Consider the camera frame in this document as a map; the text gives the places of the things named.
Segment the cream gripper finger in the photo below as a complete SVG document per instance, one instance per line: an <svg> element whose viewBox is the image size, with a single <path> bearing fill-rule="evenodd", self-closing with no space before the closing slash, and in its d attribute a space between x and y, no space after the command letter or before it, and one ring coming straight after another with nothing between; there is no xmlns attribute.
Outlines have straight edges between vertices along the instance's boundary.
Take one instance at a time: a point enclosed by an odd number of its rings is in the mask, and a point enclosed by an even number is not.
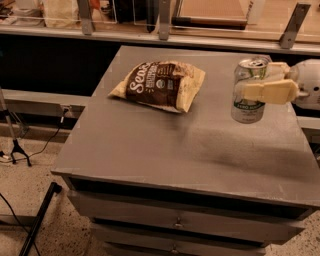
<svg viewBox="0 0 320 256"><path fill-rule="evenodd" d="M283 79L264 83L247 83L241 95L250 101L270 104L285 104L298 97L299 87L291 79Z"/></svg>
<svg viewBox="0 0 320 256"><path fill-rule="evenodd" d="M290 66L286 62L270 62L267 65L266 80L282 80L289 72Z"/></svg>

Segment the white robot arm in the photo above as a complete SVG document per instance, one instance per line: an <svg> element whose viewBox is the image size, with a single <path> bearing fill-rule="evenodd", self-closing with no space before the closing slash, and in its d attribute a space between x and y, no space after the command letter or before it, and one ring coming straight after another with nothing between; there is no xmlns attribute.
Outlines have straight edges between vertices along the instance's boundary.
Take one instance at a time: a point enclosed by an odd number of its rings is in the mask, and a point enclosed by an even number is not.
<svg viewBox="0 0 320 256"><path fill-rule="evenodd" d="M308 59L292 67L285 62L271 62L266 76L245 82L240 95L251 101L293 102L303 109L320 110L320 60Z"/></svg>

